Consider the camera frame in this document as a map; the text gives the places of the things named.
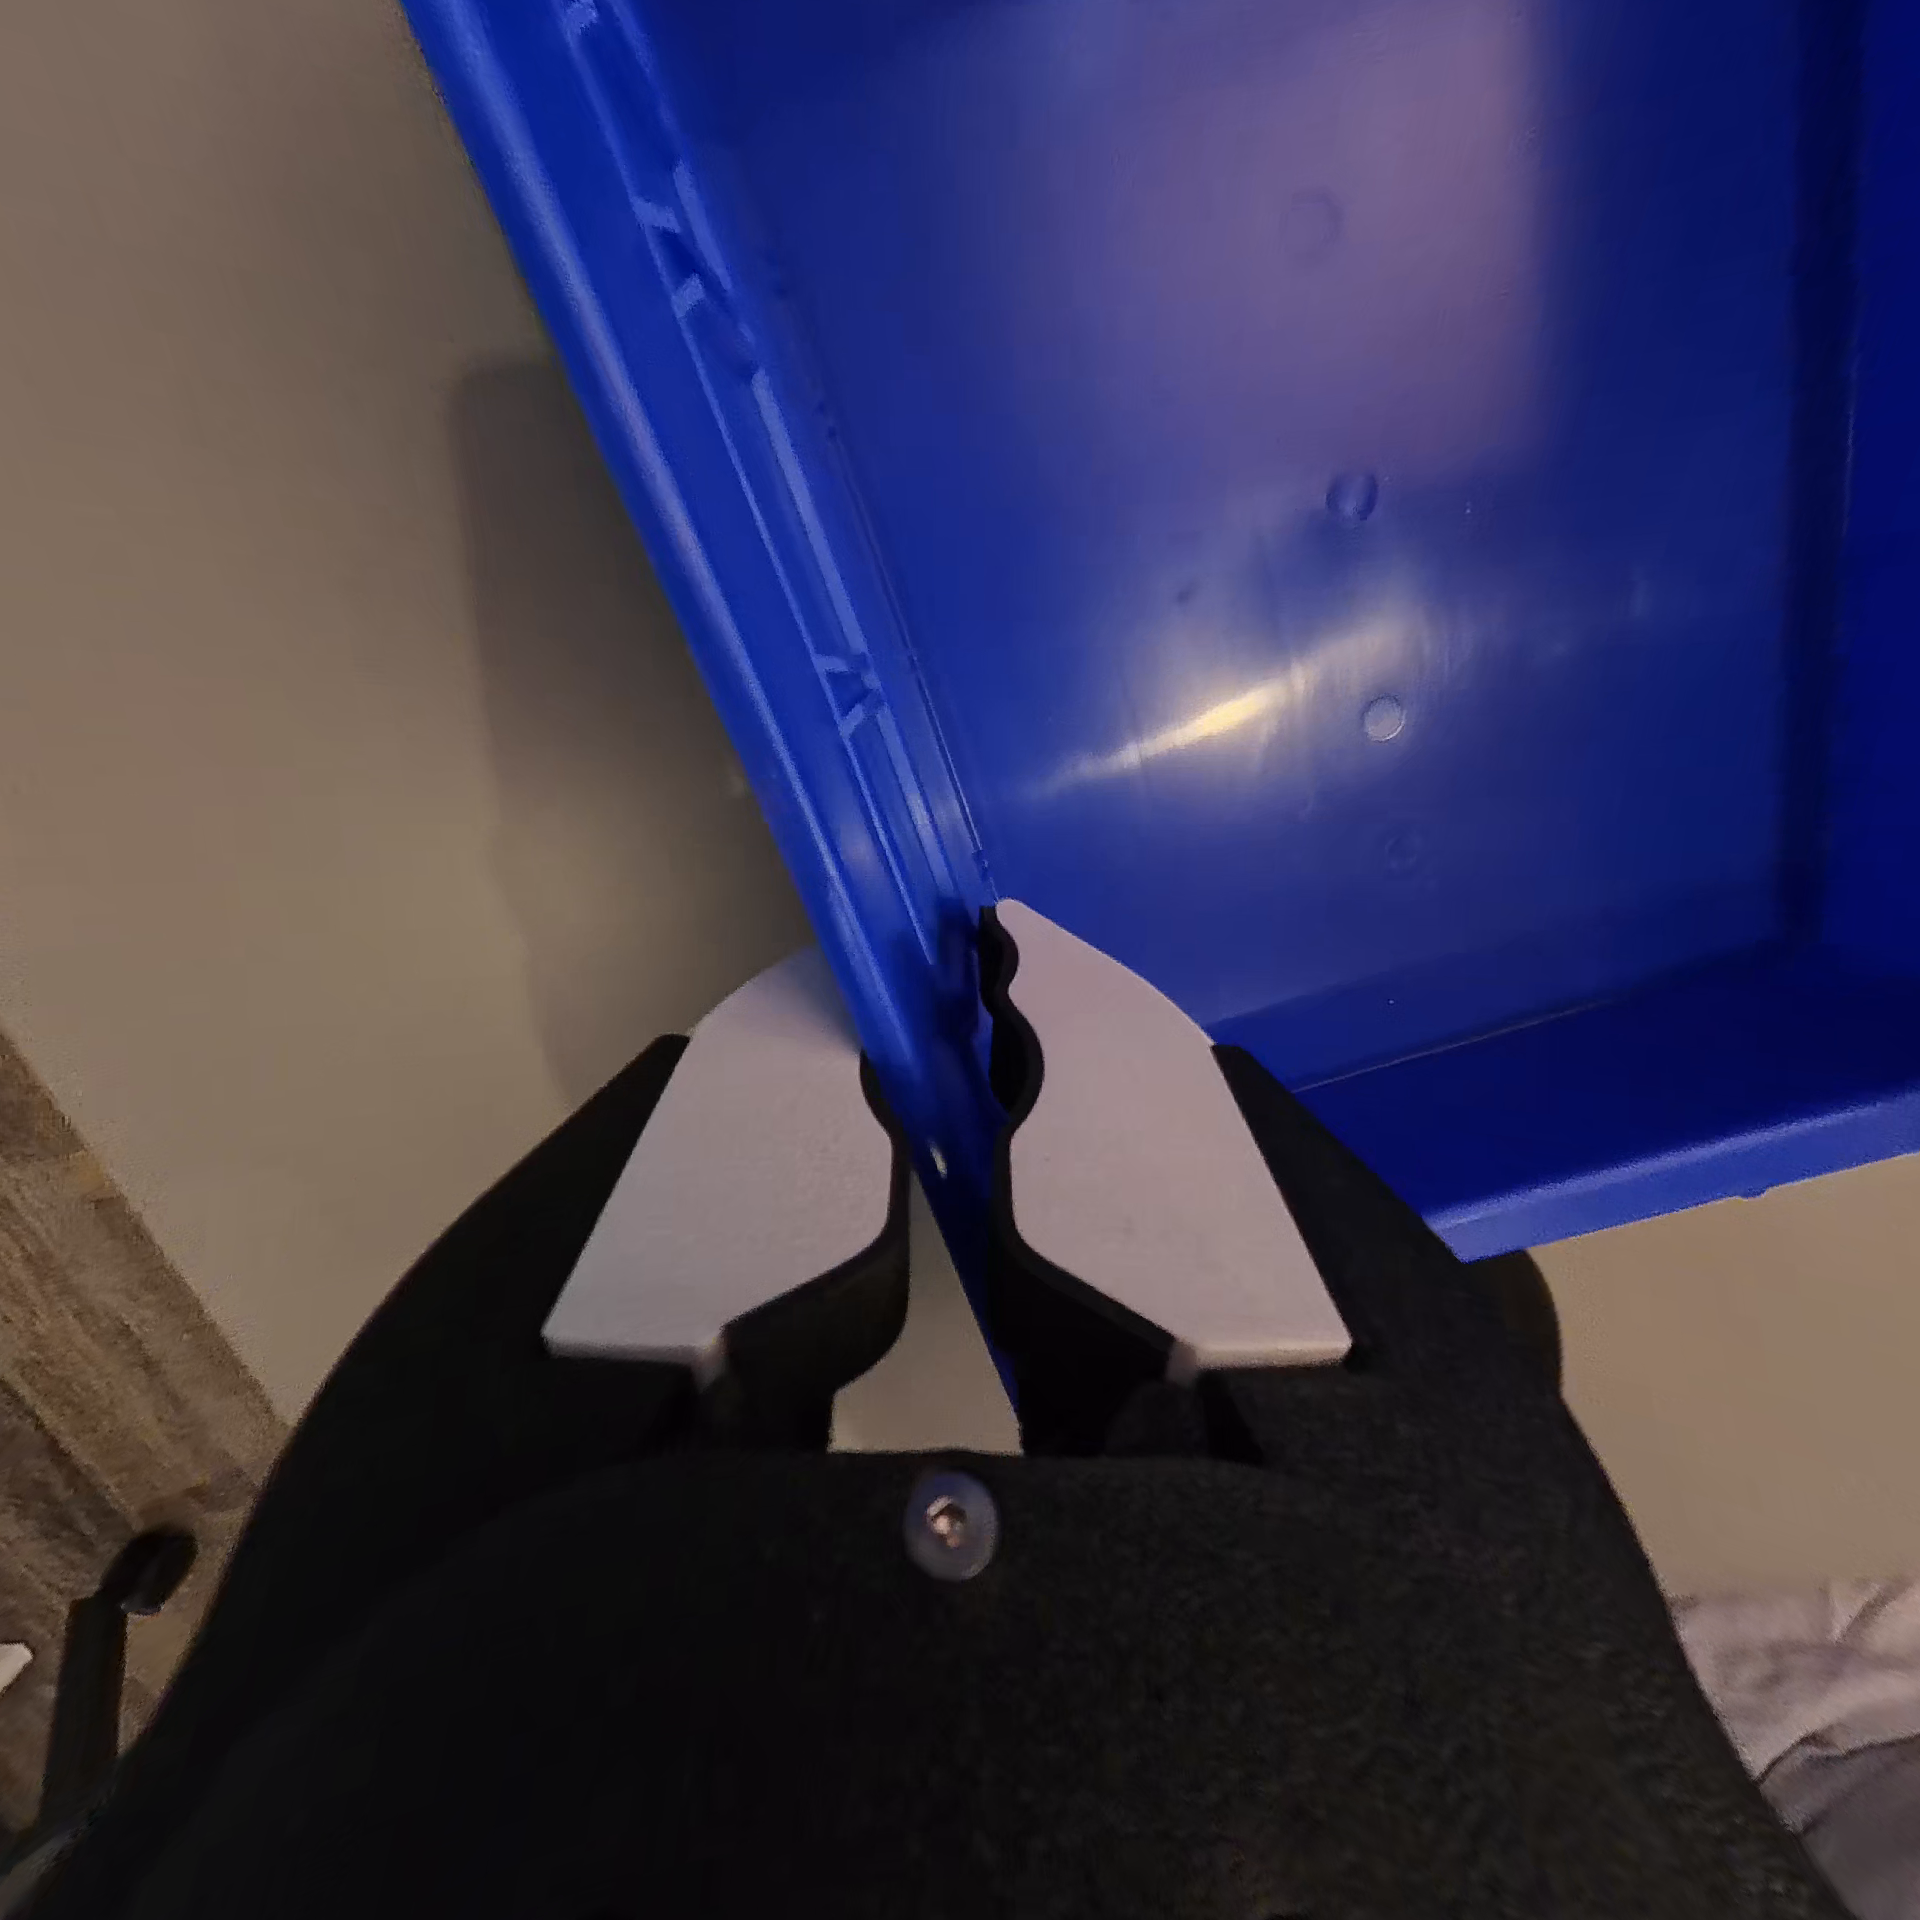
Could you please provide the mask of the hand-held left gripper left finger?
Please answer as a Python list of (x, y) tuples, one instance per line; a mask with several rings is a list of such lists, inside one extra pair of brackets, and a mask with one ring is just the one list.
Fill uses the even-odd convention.
[(803, 946), (686, 1037), (542, 1343), (826, 1411), (899, 1343), (908, 1268), (912, 1144)]

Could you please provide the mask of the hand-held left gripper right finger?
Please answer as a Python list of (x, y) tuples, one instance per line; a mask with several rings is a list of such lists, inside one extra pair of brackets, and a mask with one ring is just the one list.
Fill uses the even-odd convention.
[(998, 1130), (983, 1323), (1021, 1421), (1350, 1363), (1356, 1343), (1206, 1030), (1025, 901), (983, 909)]

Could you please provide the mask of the blue plastic bin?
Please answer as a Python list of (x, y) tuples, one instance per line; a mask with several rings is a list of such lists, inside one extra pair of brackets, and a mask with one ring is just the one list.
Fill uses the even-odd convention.
[(1917, 3), (404, 3), (979, 1288), (983, 909), (1464, 1257), (1917, 1154)]

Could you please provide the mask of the person's leg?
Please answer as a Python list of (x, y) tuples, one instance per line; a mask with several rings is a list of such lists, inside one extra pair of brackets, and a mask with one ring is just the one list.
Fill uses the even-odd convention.
[(1917, 1578), (1671, 1604), (1769, 1808), (1855, 1916), (1917, 1916)]

